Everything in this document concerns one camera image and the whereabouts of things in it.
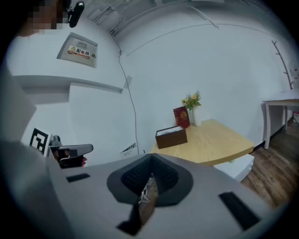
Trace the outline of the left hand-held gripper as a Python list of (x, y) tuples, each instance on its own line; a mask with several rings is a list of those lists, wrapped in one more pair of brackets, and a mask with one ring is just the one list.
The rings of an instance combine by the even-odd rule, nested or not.
[(85, 155), (93, 151), (92, 144), (63, 146), (60, 136), (38, 128), (33, 128), (29, 135), (29, 145), (44, 157), (53, 158), (62, 169), (78, 167), (78, 158), (73, 158), (72, 155)]

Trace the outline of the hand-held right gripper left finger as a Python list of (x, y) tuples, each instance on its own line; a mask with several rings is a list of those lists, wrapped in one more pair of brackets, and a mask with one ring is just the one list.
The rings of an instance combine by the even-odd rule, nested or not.
[(54, 192), (76, 239), (140, 239), (138, 201), (151, 155), (62, 169), (46, 159)]

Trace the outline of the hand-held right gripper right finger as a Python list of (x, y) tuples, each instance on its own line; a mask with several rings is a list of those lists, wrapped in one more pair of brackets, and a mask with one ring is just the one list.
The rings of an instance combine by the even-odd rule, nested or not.
[[(214, 167), (169, 155), (163, 157), (193, 176), (190, 193), (177, 205), (156, 207), (139, 231), (139, 239), (258, 239), (283, 215), (286, 205), (272, 209), (258, 194)], [(260, 219), (244, 230), (219, 195), (233, 192)]]

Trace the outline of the dark wooden tray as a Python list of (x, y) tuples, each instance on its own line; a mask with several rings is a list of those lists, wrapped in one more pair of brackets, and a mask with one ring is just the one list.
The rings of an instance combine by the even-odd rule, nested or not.
[(155, 139), (159, 149), (187, 143), (186, 130), (181, 126), (156, 131)]

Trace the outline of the person's left hand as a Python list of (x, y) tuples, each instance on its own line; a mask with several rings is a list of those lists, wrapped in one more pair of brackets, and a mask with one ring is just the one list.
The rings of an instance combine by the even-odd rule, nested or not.
[(62, 169), (83, 167), (87, 159), (84, 156), (71, 157), (69, 150), (53, 151), (53, 156)]

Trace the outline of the white table base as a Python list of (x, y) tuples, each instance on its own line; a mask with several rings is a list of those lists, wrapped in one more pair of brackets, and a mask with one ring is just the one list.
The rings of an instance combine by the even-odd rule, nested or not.
[(247, 154), (229, 162), (213, 165), (213, 167), (241, 182), (251, 172), (253, 164), (254, 156)]

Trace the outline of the person's pale yellow cardigan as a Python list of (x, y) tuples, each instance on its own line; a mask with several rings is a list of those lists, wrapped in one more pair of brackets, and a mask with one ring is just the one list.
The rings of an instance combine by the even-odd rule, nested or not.
[(0, 65), (0, 231), (11, 239), (74, 239), (46, 160), (21, 142), (36, 111), (7, 64)]

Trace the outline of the white textured vase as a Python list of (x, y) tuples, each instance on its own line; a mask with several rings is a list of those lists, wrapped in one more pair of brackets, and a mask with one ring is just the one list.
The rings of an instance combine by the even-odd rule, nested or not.
[(192, 109), (192, 115), (194, 120), (194, 125), (196, 127), (201, 126), (201, 106), (194, 106)]

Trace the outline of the red hardcover book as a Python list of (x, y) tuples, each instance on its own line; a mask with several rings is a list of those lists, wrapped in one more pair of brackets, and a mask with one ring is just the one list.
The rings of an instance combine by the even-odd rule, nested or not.
[(187, 108), (185, 106), (173, 109), (173, 113), (176, 120), (176, 125), (184, 129), (190, 126), (190, 120)]

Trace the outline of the yellow flower bouquet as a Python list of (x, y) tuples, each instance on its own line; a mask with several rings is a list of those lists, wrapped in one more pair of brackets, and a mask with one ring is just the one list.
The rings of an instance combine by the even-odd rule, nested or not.
[(201, 106), (200, 92), (196, 91), (194, 94), (187, 94), (187, 96), (181, 100), (182, 105), (188, 110), (192, 110), (195, 107)]

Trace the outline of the white side table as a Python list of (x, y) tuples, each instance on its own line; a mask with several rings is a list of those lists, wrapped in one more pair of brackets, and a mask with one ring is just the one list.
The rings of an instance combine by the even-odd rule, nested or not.
[(288, 107), (299, 107), (299, 88), (276, 93), (264, 101), (266, 111), (266, 136), (264, 148), (269, 148), (271, 138), (271, 117), (269, 106), (282, 106), (284, 108), (285, 124), (284, 130), (288, 127)]

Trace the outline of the white ceiling pipes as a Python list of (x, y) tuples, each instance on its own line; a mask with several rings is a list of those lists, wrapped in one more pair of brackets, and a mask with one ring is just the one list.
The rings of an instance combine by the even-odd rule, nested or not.
[(117, 34), (124, 21), (124, 17), (113, 5), (108, 5), (103, 9), (96, 8), (87, 16), (87, 19), (107, 30), (112, 36)]

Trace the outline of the brown branch coat rack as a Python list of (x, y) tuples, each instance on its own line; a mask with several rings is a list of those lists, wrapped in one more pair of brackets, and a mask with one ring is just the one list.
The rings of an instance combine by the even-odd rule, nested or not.
[(287, 69), (287, 67), (286, 67), (285, 61), (284, 61), (284, 59), (283, 59), (283, 57), (282, 57), (282, 55), (281, 55), (281, 53), (280, 53), (280, 51), (279, 51), (279, 49), (278, 49), (278, 47), (277, 47), (277, 41), (272, 40), (271, 42), (272, 42), (273, 46), (274, 46), (275, 49), (276, 49), (276, 55), (278, 55), (278, 56), (280, 57), (281, 61), (282, 61), (282, 64), (283, 64), (283, 66), (284, 66), (284, 71), (283, 71), (283, 73), (284, 73), (285, 75), (287, 75), (288, 84), (289, 84), (290, 89), (292, 90), (292, 89), (293, 89), (293, 87), (292, 87), (292, 85), (293, 85), (293, 81), (292, 81), (291, 78), (290, 78), (290, 75), (289, 75), (288, 69)]

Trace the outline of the white wall distribution box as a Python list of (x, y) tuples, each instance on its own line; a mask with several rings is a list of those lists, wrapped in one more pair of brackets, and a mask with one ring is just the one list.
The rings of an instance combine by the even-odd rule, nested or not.
[(71, 32), (63, 43), (57, 59), (96, 68), (98, 44)]

